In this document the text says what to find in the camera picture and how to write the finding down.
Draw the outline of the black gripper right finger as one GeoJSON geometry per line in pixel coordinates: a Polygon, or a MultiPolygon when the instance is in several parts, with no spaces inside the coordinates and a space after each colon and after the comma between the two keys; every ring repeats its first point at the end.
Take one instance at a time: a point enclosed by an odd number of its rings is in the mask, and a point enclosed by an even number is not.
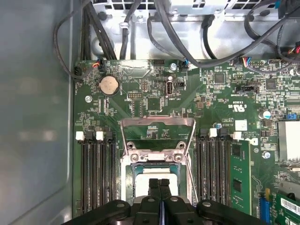
{"type": "Polygon", "coordinates": [[[263,225],[264,221],[213,200],[192,206],[182,197],[171,195],[168,179],[160,179],[160,193],[169,225],[263,225]]]}

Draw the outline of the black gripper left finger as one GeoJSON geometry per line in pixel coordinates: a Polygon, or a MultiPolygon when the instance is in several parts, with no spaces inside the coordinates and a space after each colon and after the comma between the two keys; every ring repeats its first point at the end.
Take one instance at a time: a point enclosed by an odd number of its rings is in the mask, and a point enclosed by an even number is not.
{"type": "Polygon", "coordinates": [[[158,225],[161,198],[158,179],[149,180],[148,195],[138,197],[130,205],[113,200],[105,205],[73,218],[65,225],[158,225]]]}

